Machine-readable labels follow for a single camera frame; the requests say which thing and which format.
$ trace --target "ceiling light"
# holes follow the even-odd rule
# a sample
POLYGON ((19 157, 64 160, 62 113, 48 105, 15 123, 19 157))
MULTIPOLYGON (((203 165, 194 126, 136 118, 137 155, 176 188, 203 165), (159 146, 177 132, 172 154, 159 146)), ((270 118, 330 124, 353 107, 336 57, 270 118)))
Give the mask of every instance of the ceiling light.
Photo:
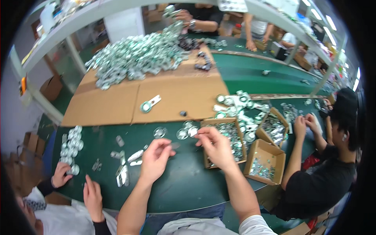
POLYGON ((356 89, 358 88, 358 84, 359 84, 359 79, 355 79, 353 91, 356 91, 356 89))
POLYGON ((302 0, 302 1, 304 2, 305 5, 307 5, 307 6, 311 6, 311 4, 309 3, 308 0, 302 0))
POLYGON ((328 34, 328 37, 330 39, 330 41, 332 42, 333 45, 337 45, 334 41, 334 38, 333 38, 333 35, 330 33, 329 29, 327 27, 324 26, 324 30, 326 32, 326 34, 328 34))
POLYGON ((360 79, 360 68, 358 67, 358 74, 356 75, 358 79, 360 79))
POLYGON ((326 19, 328 20, 328 22, 329 22, 329 24, 330 24, 330 27, 332 27, 332 29, 334 30, 334 31, 337 31, 337 28, 335 27, 335 25, 334 25, 334 23, 333 23, 333 21, 332 21, 332 18, 330 18, 330 16, 326 16, 326 19))
POLYGON ((318 20, 322 20, 320 15, 317 13, 317 11, 315 9, 311 9, 311 12, 315 15, 315 17, 318 19, 318 20))

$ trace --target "wristwatch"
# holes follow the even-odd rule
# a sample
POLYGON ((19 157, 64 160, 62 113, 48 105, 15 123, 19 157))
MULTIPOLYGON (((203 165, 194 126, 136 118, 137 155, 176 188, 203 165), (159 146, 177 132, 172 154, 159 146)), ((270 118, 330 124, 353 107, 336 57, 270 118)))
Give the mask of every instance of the wristwatch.
POLYGON ((195 27, 196 27, 196 20, 193 19, 193 20, 189 21, 189 29, 194 31, 195 27))

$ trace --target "wall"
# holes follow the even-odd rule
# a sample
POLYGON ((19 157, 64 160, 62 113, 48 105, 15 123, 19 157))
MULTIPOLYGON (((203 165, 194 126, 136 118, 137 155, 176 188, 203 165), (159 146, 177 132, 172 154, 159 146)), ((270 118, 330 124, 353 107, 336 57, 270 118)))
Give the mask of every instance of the wall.
MULTIPOLYGON (((31 23, 39 18, 40 12, 33 14, 19 30, 14 38, 14 45, 18 56, 22 60, 32 48, 35 40, 31 23)), ((52 73, 46 62, 42 59, 27 74, 28 78, 38 89, 52 73)), ((1 75, 1 154, 15 152, 17 145, 22 143, 25 132, 37 131, 40 118, 43 114, 34 101, 24 107, 18 94, 18 81, 13 72, 13 65, 6 63, 1 75)))
POLYGON ((131 8, 103 19, 111 43, 128 36, 145 35, 141 8, 131 8))

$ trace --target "jeans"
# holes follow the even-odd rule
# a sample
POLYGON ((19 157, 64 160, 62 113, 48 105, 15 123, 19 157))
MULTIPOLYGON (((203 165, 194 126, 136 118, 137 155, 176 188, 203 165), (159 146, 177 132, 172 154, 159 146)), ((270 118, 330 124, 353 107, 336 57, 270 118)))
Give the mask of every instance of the jeans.
POLYGON ((173 220, 178 220, 182 218, 214 218, 219 217, 221 220, 223 219, 225 203, 195 210, 195 211, 187 211, 187 212, 180 212, 180 213, 172 213, 172 214, 157 214, 157 215, 149 215, 146 223, 149 225, 151 230, 153 231, 152 234, 157 234, 158 231, 168 222, 173 220))

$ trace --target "black t-shirt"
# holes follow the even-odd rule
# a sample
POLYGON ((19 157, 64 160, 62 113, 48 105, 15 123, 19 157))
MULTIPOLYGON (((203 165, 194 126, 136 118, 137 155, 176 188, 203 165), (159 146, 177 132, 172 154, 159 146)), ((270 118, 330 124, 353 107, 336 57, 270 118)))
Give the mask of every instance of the black t-shirt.
POLYGON ((344 163, 338 157, 338 148, 327 145, 317 164, 305 172, 295 172, 271 214, 283 220, 307 219, 337 204, 348 192, 355 174, 355 163, 344 163))
MULTIPOLYGON (((219 25, 223 18, 223 12, 219 10, 217 6, 213 6, 211 8, 196 8, 193 3, 179 3, 175 5, 176 10, 184 9, 189 11, 192 17, 195 20, 203 20, 203 21, 215 21, 219 25)), ((208 36, 218 36, 218 30, 214 32, 201 32, 208 36)))

